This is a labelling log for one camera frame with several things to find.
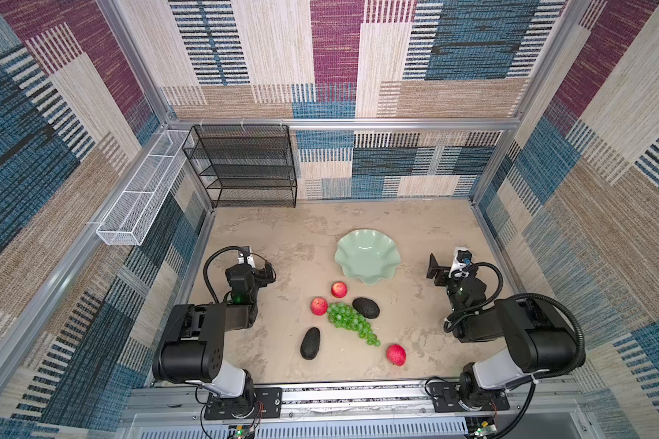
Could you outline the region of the red fake peach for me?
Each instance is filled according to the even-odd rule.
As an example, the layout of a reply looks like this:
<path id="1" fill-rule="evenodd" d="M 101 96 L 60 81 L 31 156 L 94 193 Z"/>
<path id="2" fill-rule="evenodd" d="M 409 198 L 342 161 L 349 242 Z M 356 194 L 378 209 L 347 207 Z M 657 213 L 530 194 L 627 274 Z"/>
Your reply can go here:
<path id="1" fill-rule="evenodd" d="M 344 282 L 336 282 L 331 286 L 331 294 L 336 298 L 344 298 L 348 294 L 348 287 Z"/>
<path id="2" fill-rule="evenodd" d="M 402 367 L 406 364 L 406 350 L 398 344 L 390 345 L 386 349 L 386 358 L 391 364 Z"/>
<path id="3" fill-rule="evenodd" d="M 323 316 L 328 312 L 329 304 L 323 297 L 316 297 L 310 303 L 310 311 L 315 316 Z"/>

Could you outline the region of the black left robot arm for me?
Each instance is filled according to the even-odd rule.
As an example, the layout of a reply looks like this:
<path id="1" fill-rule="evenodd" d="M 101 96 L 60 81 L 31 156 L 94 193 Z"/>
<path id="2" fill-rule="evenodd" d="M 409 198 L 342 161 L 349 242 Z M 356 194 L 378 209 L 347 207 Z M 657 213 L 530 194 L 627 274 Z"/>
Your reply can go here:
<path id="1" fill-rule="evenodd" d="M 156 380 L 188 384 L 210 393 L 205 411 L 245 419 L 262 410 L 249 371 L 223 358 L 225 334 L 251 329 L 258 316 L 258 292 L 274 283 L 270 263 L 261 269 L 238 263 L 225 271 L 231 287 L 226 302 L 176 305 L 154 354 Z"/>

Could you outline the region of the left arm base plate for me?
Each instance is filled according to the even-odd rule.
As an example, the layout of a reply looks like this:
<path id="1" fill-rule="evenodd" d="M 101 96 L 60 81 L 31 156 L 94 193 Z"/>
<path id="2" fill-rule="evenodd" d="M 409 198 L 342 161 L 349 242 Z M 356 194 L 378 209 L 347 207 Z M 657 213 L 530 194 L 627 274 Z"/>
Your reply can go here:
<path id="1" fill-rule="evenodd" d="M 278 419 L 283 402 L 283 390 L 280 387 L 254 388 L 244 391 L 236 398 L 218 398 L 209 396 L 203 411 L 205 421 L 249 420 L 261 417 L 261 420 Z"/>

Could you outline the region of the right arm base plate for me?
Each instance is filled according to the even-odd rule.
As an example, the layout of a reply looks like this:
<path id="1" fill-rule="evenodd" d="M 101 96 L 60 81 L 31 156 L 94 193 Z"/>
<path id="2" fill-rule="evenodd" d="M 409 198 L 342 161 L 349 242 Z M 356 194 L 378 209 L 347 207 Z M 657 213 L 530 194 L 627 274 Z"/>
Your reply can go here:
<path id="1" fill-rule="evenodd" d="M 478 386 L 469 389 L 457 382 L 429 380 L 425 385 L 428 398 L 436 413 L 466 413 L 481 411 L 507 411 L 510 404 L 504 391 L 484 390 Z"/>

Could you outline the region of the green fake grape bunch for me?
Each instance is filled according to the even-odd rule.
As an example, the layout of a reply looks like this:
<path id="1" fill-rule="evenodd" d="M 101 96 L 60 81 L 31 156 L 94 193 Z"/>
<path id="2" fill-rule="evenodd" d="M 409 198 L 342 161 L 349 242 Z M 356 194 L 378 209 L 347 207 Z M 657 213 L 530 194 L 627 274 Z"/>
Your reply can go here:
<path id="1" fill-rule="evenodd" d="M 346 303 L 329 304 L 327 310 L 329 323 L 337 329 L 353 331 L 363 339 L 367 345 L 380 347 L 381 341 L 373 331 L 368 320 L 354 308 Z"/>

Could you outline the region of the dark avocado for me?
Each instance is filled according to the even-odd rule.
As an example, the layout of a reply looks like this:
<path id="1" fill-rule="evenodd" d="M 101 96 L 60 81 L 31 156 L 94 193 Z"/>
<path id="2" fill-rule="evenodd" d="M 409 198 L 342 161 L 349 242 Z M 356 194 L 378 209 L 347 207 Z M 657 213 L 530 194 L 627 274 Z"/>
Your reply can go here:
<path id="1" fill-rule="evenodd" d="M 309 329 L 300 345 L 300 355 L 304 360 L 314 360 L 320 351 L 320 330 L 317 327 Z"/>
<path id="2" fill-rule="evenodd" d="M 357 297 L 353 300 L 353 308 L 366 319 L 375 319 L 380 316 L 379 305 L 370 298 Z"/>

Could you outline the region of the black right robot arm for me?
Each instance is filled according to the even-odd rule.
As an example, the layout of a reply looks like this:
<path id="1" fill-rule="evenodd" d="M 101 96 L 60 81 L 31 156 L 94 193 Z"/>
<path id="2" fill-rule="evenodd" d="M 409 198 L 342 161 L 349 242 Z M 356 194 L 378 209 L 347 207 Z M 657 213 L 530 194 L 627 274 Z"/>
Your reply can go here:
<path id="1" fill-rule="evenodd" d="M 567 375 L 584 364 L 583 330 L 567 307 L 542 294 L 501 298 L 503 274 L 492 263 L 475 263 L 469 250 L 457 249 L 450 266 L 431 256 L 427 277 L 446 290 L 450 301 L 445 333 L 462 344 L 505 341 L 490 358 L 467 364 L 457 380 L 426 380 L 436 412 L 506 410 L 507 391 Z"/>

